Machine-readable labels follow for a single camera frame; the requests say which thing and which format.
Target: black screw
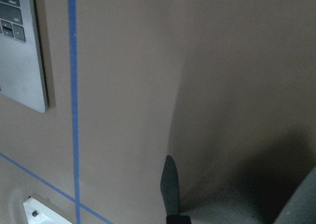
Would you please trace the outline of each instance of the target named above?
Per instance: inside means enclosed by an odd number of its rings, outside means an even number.
[[[37,211],[32,212],[32,216],[36,217],[39,213]]]

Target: white plastic part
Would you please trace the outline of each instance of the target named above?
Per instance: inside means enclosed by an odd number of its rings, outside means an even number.
[[[29,224],[71,224],[34,198],[26,200],[23,206]]]

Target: screw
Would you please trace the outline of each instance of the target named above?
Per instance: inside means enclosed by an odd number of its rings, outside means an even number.
[[[32,212],[32,216],[36,217],[39,213],[37,211]]]

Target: vertical blue line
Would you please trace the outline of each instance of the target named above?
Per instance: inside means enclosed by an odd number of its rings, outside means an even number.
[[[73,123],[75,205],[76,205],[76,221],[77,221],[77,224],[80,224],[76,0],[68,0],[68,21],[69,21],[69,49],[70,49],[71,107],[72,107],[72,123]]]

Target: blue tape strip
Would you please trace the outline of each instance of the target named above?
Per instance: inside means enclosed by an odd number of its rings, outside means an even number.
[[[26,173],[28,173],[29,175],[33,176],[34,178],[36,178],[37,180],[39,180],[40,182],[46,184],[48,187],[54,189],[56,192],[60,193],[61,195],[63,195],[64,197],[68,198],[70,201],[75,202],[75,199],[72,198],[71,196],[69,196],[68,194],[66,194],[65,192],[61,191],[60,189],[56,188],[55,186],[53,186],[52,184],[50,184],[49,182],[47,182],[46,180],[42,179],[41,177],[39,177],[38,175],[35,175],[32,171],[24,168],[23,166],[21,166],[19,163],[13,161],[11,158],[7,157],[6,155],[4,155],[2,152],[0,152],[0,156],[3,157],[5,160],[7,160],[8,162],[14,164],[15,166],[17,166],[18,168],[20,168],[21,170],[25,171]]]
[[[104,218],[103,216],[101,216],[100,214],[96,213],[95,211],[93,211],[92,209],[88,208],[87,206],[83,205],[82,203],[80,203],[80,206],[85,209],[86,211],[90,212],[92,215],[94,215],[95,217],[97,217],[98,219],[104,221],[107,224],[113,224],[112,222],[110,222],[108,219]]]
[[[80,186],[79,186],[76,0],[68,0],[68,21],[69,21],[71,108],[72,108],[72,123],[73,123],[75,205],[76,205],[76,221],[77,221],[77,224],[80,224],[81,221],[80,221]]]

